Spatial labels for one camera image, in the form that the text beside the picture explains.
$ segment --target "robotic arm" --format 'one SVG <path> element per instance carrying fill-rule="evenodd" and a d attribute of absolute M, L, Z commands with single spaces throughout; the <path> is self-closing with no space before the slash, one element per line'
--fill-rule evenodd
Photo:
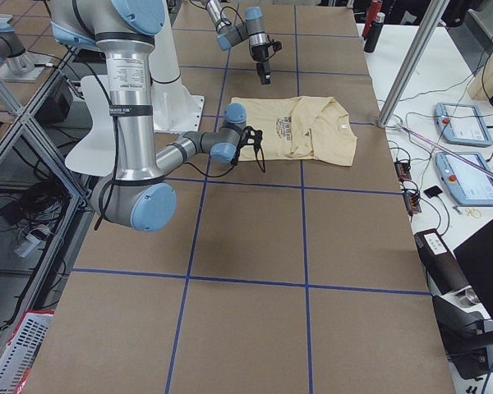
<path fill-rule="evenodd" d="M 4 62 L 17 76 L 22 76 L 35 68 L 33 59 L 8 23 L 0 23 L 0 66 Z"/>
<path fill-rule="evenodd" d="M 116 140 L 113 173 L 95 186 L 91 204 L 102 218 L 140 231 L 157 231 L 173 216 L 176 196 L 163 183 L 198 153 L 231 163 L 249 138 L 246 112 L 230 104 L 217 133 L 188 132 L 158 153 L 154 149 L 149 55 L 164 25 L 162 0 L 53 0 L 57 41 L 101 50 Z"/>
<path fill-rule="evenodd" d="M 268 85 L 271 72 L 269 59 L 281 50 L 282 45 L 279 41 L 270 39 L 265 33 L 261 9 L 259 7 L 247 8 L 245 22 L 234 26 L 226 17 L 219 0 L 200 0 L 200 2 L 214 23 L 218 33 L 217 41 L 222 50 L 228 51 L 248 39 L 252 60 L 256 62 L 257 75 L 262 85 Z"/>

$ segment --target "black bottle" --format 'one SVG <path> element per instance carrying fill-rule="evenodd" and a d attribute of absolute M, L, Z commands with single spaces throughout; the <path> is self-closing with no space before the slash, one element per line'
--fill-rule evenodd
<path fill-rule="evenodd" d="M 367 53 L 373 53 L 378 43 L 378 38 L 380 37 L 381 29 L 384 27 L 385 14 L 383 12 L 378 12 L 376 14 L 376 19 L 371 23 L 371 29 L 367 35 L 367 40 L 365 42 L 365 47 L 363 51 Z"/>

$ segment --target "yellow cloth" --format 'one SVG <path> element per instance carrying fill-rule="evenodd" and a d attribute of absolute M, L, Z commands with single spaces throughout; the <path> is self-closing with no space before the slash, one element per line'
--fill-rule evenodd
<path fill-rule="evenodd" d="M 332 97 L 284 99 L 233 98 L 246 108 L 246 123 L 263 130 L 265 159 L 321 160 L 351 166 L 357 137 L 348 113 Z M 255 160 L 254 149 L 246 146 L 240 160 Z"/>

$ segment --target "black monitor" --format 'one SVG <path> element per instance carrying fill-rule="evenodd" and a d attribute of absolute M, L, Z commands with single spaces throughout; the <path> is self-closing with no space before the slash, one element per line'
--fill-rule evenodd
<path fill-rule="evenodd" d="M 458 265 L 493 318 L 493 220 L 454 250 Z"/>

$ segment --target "white table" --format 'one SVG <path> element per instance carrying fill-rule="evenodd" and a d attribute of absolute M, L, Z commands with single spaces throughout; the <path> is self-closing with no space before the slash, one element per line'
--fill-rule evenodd
<path fill-rule="evenodd" d="M 358 26 L 360 32 L 362 31 L 362 27 L 362 25 Z M 373 79 L 376 97 L 379 99 L 379 106 L 383 105 L 383 100 L 386 99 L 387 94 L 394 83 L 394 79 L 398 74 L 399 68 L 416 32 L 417 27 L 415 26 L 385 25 L 376 46 L 376 50 L 373 53 L 366 53 L 366 62 Z M 449 34 L 445 28 L 439 27 L 436 29 L 431 41 L 427 45 L 427 48 L 409 81 L 408 87 L 403 93 L 402 99 L 410 98 L 421 92 L 447 89 L 461 81 L 464 82 L 445 92 L 424 94 L 403 101 L 399 103 L 394 113 L 404 121 L 409 112 L 419 112 L 427 116 L 433 116 L 435 104 L 438 102 L 446 102 L 476 104 L 482 115 L 493 114 L 493 108 L 488 102 L 471 100 L 467 92 L 464 94 L 468 82 L 471 79 L 471 72 L 460 52 L 455 47 L 452 39 L 449 37 Z M 484 120 L 488 126 L 493 125 L 493 116 L 485 117 Z M 393 118 L 391 119 L 390 124 L 394 124 L 395 122 L 396 120 Z M 426 138 L 433 141 L 437 141 L 439 138 L 440 133 L 436 129 L 435 122 L 432 118 L 424 118 L 412 114 L 408 116 L 408 126 L 417 133 L 424 135 Z M 493 128 L 489 129 L 489 131 L 493 139 Z M 387 133 L 389 140 L 394 141 L 394 143 L 398 144 L 401 148 L 406 149 L 411 154 L 412 158 L 427 158 L 429 156 L 423 149 L 410 143 L 406 133 L 393 129 L 388 129 Z M 489 148 L 468 147 L 456 144 L 446 144 L 443 139 L 440 140 L 440 144 L 454 152 L 477 151 L 482 153 L 484 158 L 489 158 L 493 150 L 493 145 Z M 431 150 L 431 147 L 428 145 L 424 143 L 422 143 L 422 145 Z M 397 149 L 392 150 L 394 158 L 397 155 L 396 150 Z M 403 152 L 398 152 L 398 157 L 407 158 L 407 155 Z M 435 168 L 434 159 L 431 160 L 431 163 L 426 170 L 423 184 L 421 183 L 422 173 L 424 172 L 426 165 L 426 161 L 413 162 L 411 168 L 412 178 L 418 186 L 420 186 L 421 190 L 438 185 L 444 191 L 440 197 L 449 211 L 450 228 L 443 238 L 447 246 L 453 250 L 493 218 L 493 208 L 477 207 L 475 217 L 473 217 L 471 214 L 468 215 L 466 208 L 461 207 L 458 209 L 462 214 L 459 214 L 452 208 L 456 203 L 450 197 L 445 185 L 443 185 L 440 174 Z M 442 203 L 437 199 L 431 199 L 431 203 L 439 209 L 440 215 L 442 216 L 443 225 L 440 227 L 440 230 L 442 231 L 442 229 L 445 228 L 445 223 L 447 221 L 445 209 Z M 423 201 L 421 204 L 422 213 L 414 215 L 412 219 L 413 233 L 434 228 L 438 223 L 436 212 Z M 454 301 L 453 297 L 447 296 L 446 298 Z M 486 313 L 481 306 L 467 309 L 468 312 L 472 312 L 473 310 L 480 310 L 482 313 Z M 479 386 L 477 393 L 480 393 L 482 382 L 476 383 L 473 380 L 464 381 L 459 377 L 452 364 L 450 365 L 450 368 L 453 371 L 454 384 L 457 393 L 464 393 L 470 385 L 473 385 L 474 387 Z M 493 375 L 490 378 L 486 393 L 493 394 Z"/>

